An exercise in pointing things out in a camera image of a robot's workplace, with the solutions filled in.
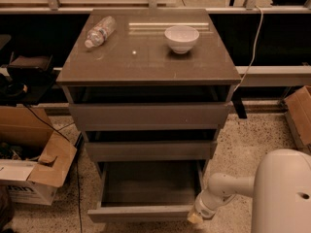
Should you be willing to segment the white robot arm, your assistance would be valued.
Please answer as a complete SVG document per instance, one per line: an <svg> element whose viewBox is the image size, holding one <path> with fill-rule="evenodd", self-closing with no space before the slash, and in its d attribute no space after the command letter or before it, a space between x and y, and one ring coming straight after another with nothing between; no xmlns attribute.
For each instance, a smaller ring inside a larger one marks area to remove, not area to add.
<svg viewBox="0 0 311 233"><path fill-rule="evenodd" d="M311 156L297 150L274 150L252 177L213 174L197 195L188 221L212 218L235 195L253 199L252 233L311 233Z"/></svg>

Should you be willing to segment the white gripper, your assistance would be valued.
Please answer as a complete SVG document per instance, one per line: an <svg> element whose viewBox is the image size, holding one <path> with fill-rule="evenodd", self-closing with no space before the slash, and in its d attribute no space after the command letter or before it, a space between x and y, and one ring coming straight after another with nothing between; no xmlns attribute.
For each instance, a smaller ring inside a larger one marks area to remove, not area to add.
<svg viewBox="0 0 311 233"><path fill-rule="evenodd" d="M193 224L202 223L203 219L214 216L219 207L228 204L234 195L215 195L209 190L201 191L194 202L194 210L190 210L187 220Z"/></svg>

